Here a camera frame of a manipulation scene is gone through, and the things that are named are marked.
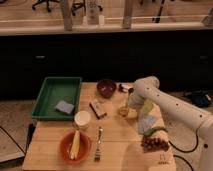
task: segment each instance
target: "orange bowl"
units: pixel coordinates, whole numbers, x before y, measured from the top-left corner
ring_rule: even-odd
[[[82,133],[80,131],[80,149],[79,153],[76,159],[70,159],[69,157],[69,151],[72,146],[72,141],[75,135],[75,131],[70,132],[67,134],[60,143],[59,147],[59,155],[61,159],[66,162],[67,164],[77,164],[86,159],[86,157],[89,155],[90,149],[91,149],[91,144],[92,141],[90,138]]]

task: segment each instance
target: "wooden table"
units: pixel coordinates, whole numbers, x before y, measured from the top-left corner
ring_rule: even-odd
[[[32,142],[23,163],[23,170],[70,170],[70,171],[175,171],[176,165],[171,148],[167,152],[144,153],[141,135],[137,133],[137,114],[131,110],[127,117],[117,114],[118,106],[126,99],[126,93],[116,91],[112,98],[104,99],[96,91],[95,83],[83,83],[79,110],[91,113],[92,121],[85,133],[92,140],[88,158],[77,165],[65,164],[58,155],[61,139],[73,130],[71,121],[38,121]],[[98,120],[89,102],[98,99],[107,116]],[[164,125],[160,108],[155,105],[150,112],[158,119],[156,125]],[[104,129],[101,145],[101,161],[94,161],[98,127]],[[164,131],[155,136],[168,140]]]

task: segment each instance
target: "black cable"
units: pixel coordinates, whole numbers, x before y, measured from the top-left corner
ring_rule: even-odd
[[[16,142],[16,140],[14,140],[14,138],[2,127],[2,126],[0,126],[0,129],[2,130],[2,131],[4,131],[4,133],[8,136],[8,137],[10,137],[10,139],[17,145],[17,147],[24,153],[24,155],[26,155],[26,152],[21,148],[21,146]]]
[[[198,138],[197,134],[195,134],[195,135],[196,135],[196,144],[195,144],[194,148],[191,150],[182,150],[182,149],[178,148],[176,145],[174,145],[171,141],[169,141],[169,143],[171,144],[172,147],[174,147],[176,150],[178,150],[182,153],[191,153],[197,149],[198,144],[199,144],[199,138]]]
[[[194,171],[192,165],[185,158],[183,158],[183,157],[181,157],[179,155],[173,155],[173,156],[176,157],[176,158],[179,158],[179,159],[183,160],[190,167],[191,171]]]

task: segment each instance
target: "cable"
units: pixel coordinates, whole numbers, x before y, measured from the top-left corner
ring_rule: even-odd
[[[179,155],[173,155],[173,156],[176,157],[176,158],[179,158],[179,159],[183,160],[190,167],[191,171],[194,171],[192,165],[185,158],[183,158],[183,157],[181,157]]]
[[[17,147],[24,153],[24,155],[26,155],[26,152],[20,147],[20,145],[16,142],[16,140],[14,140],[14,138],[2,127],[2,126],[0,126],[0,129],[2,130],[2,131],[4,131],[4,133],[8,136],[8,137],[10,137],[10,139],[17,145]]]
[[[24,0],[22,2],[16,3],[16,4],[7,4],[7,5],[0,5],[0,7],[12,7],[12,6],[19,6],[19,5],[23,5],[27,2],[28,0]]]
[[[194,148],[192,148],[191,150],[182,150],[182,149],[178,148],[176,145],[174,145],[171,141],[169,141],[169,143],[171,144],[172,147],[174,147],[176,150],[178,150],[182,153],[191,153],[197,149],[198,144],[199,144],[199,138],[198,138],[197,134],[195,134],[195,135],[196,135],[196,144],[195,144]]]

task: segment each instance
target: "green tray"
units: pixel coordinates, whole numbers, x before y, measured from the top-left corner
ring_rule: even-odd
[[[47,77],[41,87],[32,118],[38,120],[73,120],[78,110],[81,77]],[[60,100],[72,103],[75,108],[71,114],[55,109]]]

